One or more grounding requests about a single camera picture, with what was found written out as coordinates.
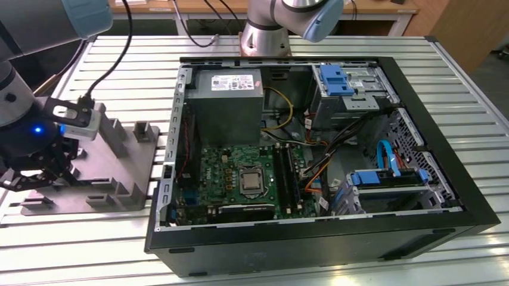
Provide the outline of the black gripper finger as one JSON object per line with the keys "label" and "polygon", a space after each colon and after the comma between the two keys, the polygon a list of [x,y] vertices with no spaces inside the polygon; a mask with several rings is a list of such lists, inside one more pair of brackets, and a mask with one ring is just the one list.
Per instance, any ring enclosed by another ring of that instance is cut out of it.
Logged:
{"label": "black gripper finger", "polygon": [[77,184],[77,170],[72,160],[76,158],[77,149],[71,152],[49,150],[43,160],[43,171],[57,186],[73,186]]}
{"label": "black gripper finger", "polygon": [[39,179],[36,175],[24,176],[20,172],[13,171],[13,169],[8,169],[1,173],[1,188],[9,191],[21,192],[41,188],[45,185],[47,181]]}

